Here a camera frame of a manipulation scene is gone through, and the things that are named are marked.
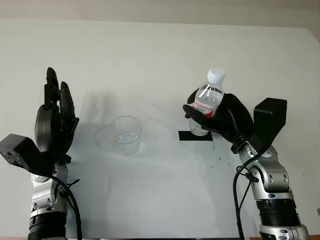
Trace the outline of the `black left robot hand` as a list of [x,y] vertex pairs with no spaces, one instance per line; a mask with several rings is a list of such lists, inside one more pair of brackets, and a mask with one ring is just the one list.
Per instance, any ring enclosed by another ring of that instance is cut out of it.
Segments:
[[54,163],[69,164],[69,151],[79,118],[75,116],[73,98],[66,82],[58,82],[51,67],[46,72],[44,104],[38,109],[35,121],[35,141],[40,152]]

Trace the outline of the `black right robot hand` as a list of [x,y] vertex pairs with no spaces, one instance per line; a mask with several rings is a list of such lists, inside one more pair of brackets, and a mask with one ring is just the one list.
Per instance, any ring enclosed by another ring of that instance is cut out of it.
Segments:
[[200,128],[220,134],[232,144],[231,151],[238,154],[242,145],[250,139],[254,130],[253,119],[242,104],[232,93],[224,94],[222,101],[212,118],[207,118],[194,109],[190,104],[195,102],[196,92],[193,92],[183,105],[185,118],[192,119],[200,124]]

